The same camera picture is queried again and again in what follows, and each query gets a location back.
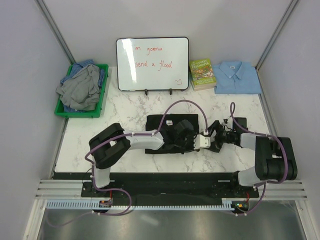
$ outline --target heart doodle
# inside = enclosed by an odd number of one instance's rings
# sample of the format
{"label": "heart doodle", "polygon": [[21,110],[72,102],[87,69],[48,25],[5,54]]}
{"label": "heart doodle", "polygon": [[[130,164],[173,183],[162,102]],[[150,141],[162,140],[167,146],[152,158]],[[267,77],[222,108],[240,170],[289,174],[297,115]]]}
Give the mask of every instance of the heart doodle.
{"label": "heart doodle", "polygon": [[175,81],[176,81],[176,84],[177,84],[177,85],[181,85],[181,84],[182,84],[182,80],[181,80],[181,79],[175,80]]}

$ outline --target whiteboard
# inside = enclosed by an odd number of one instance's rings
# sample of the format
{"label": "whiteboard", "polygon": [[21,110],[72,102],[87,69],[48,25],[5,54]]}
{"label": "whiteboard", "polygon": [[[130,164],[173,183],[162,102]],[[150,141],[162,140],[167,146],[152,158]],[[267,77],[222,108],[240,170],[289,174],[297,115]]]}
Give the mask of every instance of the whiteboard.
{"label": "whiteboard", "polygon": [[189,86],[186,37],[118,39],[116,61],[122,91],[185,90]]}

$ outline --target book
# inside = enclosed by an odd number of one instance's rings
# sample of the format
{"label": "book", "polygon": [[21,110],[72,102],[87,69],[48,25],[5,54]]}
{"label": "book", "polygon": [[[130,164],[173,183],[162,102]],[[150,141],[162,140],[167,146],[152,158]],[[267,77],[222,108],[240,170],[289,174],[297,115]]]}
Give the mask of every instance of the book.
{"label": "book", "polygon": [[209,58],[189,62],[189,80],[194,91],[212,89],[217,80]]}

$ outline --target metal frame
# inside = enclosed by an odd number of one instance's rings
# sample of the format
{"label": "metal frame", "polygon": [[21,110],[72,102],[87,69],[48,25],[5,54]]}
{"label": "metal frame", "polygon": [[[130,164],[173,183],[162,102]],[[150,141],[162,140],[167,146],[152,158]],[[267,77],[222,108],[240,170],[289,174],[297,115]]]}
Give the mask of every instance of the metal frame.
{"label": "metal frame", "polygon": [[287,23],[289,17],[291,16],[291,14],[293,13],[294,9],[296,8],[298,2],[300,0],[291,0],[291,2],[289,3],[289,6],[286,8],[280,22],[278,23],[278,25],[276,26],[268,44],[266,45],[257,65],[256,65],[256,70],[259,71],[262,64],[264,63],[264,61],[266,60],[267,56],[269,55],[271,49],[273,48],[276,40],[278,39],[280,33],[282,32],[282,30],[284,29],[285,24]]}
{"label": "metal frame", "polygon": [[[61,48],[63,49],[65,55],[69,59],[70,63],[73,64],[75,59],[68,48],[67,43],[65,42],[61,32],[57,24],[55,23],[52,15],[44,0],[35,0],[37,5],[40,8],[43,16],[45,17],[46,21],[48,22],[53,34],[55,35],[56,39],[58,40]],[[284,29],[286,22],[289,20],[292,12],[298,5],[299,0],[291,0],[290,4],[288,5],[285,13],[283,14],[279,24],[277,25],[275,31],[272,34],[266,48],[264,49],[258,63],[256,66],[257,73],[259,74],[259,70],[263,65],[265,59],[269,55],[271,49],[273,48],[276,40],[278,39],[280,33]],[[269,132],[273,135],[277,135],[277,126],[273,121],[273,117],[270,111],[270,108],[267,104],[266,96],[263,92],[262,87],[262,94],[259,96],[263,113],[266,118],[267,126]],[[59,156],[60,148],[62,145],[64,132],[66,130],[68,121],[64,122],[61,138],[59,144],[56,149],[56,155],[54,157],[52,171],[50,173],[49,178],[53,176],[54,169],[56,166],[56,162]],[[45,208],[49,202],[54,202],[55,200],[62,199],[66,201],[74,201],[78,203],[78,206],[82,206],[81,202],[88,201],[88,198],[81,197],[81,190],[82,190],[82,182],[80,180],[41,180],[38,191],[35,196],[34,204],[32,207],[32,211],[28,220],[28,224],[23,236],[23,240],[29,239],[37,239],[39,234],[39,230],[41,227],[41,222],[44,217]],[[90,198],[91,200],[97,200],[101,198]],[[224,199],[224,201],[239,201],[243,199],[237,198],[228,198]],[[265,196],[262,199],[263,201],[283,201],[283,200],[294,200],[298,209],[298,214],[305,232],[305,235],[308,240],[320,240],[319,233],[317,232],[316,224],[313,218],[311,217],[311,210],[309,207],[309,201],[307,199],[306,192],[303,187],[303,183],[300,180],[295,181],[288,181],[284,182],[283,184],[268,184],[266,187]]]}
{"label": "metal frame", "polygon": [[40,11],[42,12],[42,15],[44,16],[46,22],[48,23],[49,27],[52,30],[52,33],[54,34],[55,38],[57,39],[58,43],[60,44],[62,50],[65,53],[65,56],[69,59],[69,62],[71,64],[74,64],[75,58],[72,55],[64,37],[62,36],[58,25],[56,24],[55,20],[53,19],[47,5],[45,4],[44,0],[34,0],[35,3],[38,5]]}

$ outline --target light blue shirt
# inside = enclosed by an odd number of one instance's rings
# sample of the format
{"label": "light blue shirt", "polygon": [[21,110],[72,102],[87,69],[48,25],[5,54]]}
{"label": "light blue shirt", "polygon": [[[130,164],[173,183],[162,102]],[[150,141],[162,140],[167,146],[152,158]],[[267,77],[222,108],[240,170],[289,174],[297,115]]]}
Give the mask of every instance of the light blue shirt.
{"label": "light blue shirt", "polygon": [[261,94],[256,69],[250,62],[223,61],[213,66],[216,94]]}

